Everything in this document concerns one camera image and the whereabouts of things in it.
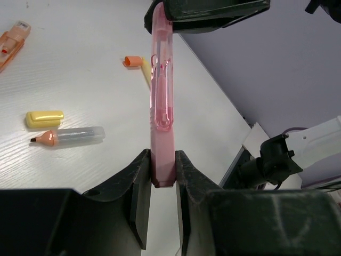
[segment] yellow highlighter cap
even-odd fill
[[[64,113],[60,110],[31,111],[26,113],[26,123],[30,128],[58,126],[62,119],[64,119]]]

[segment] pink highlighter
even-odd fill
[[[150,90],[151,181],[172,187],[175,179],[173,133],[173,25],[159,3],[153,13]]]

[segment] white desk surface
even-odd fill
[[[0,74],[0,188],[96,186],[149,148],[149,89],[125,55],[150,56],[143,27],[149,0],[2,0],[0,31],[32,25],[26,44]],[[250,128],[179,35],[174,35],[175,147],[219,183]],[[64,111],[60,128],[103,126],[98,145],[31,146],[31,110]],[[175,188],[153,189],[147,251],[179,248]]]

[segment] black robotic mount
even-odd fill
[[[328,195],[225,190],[183,151],[175,156],[182,256],[341,252],[341,211]],[[150,163],[145,149],[82,195],[72,189],[1,190],[1,256],[140,256],[148,246]]]
[[[154,9],[161,2],[167,19],[173,22],[174,33],[211,32],[270,8],[270,0],[154,0],[144,16],[144,27],[149,33]],[[319,6],[341,23],[341,0],[311,0],[305,11],[312,14]]]
[[[151,32],[153,2],[144,21]],[[270,0],[164,0],[175,33],[203,33],[270,7]],[[312,0],[337,22],[340,1]],[[241,155],[222,187],[175,152],[182,256],[340,255],[341,211],[315,190],[256,190],[302,171],[280,135],[261,157]],[[72,189],[0,190],[1,256],[140,256],[147,247],[150,150],[82,195]]]

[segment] marker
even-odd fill
[[[47,146],[71,145],[82,142],[101,142],[105,138],[103,127],[83,127],[73,129],[60,129],[45,132],[43,135],[32,138],[31,142]]]
[[[151,181],[156,188],[172,187],[175,179],[173,132],[173,25],[159,3],[153,13],[150,92]]]

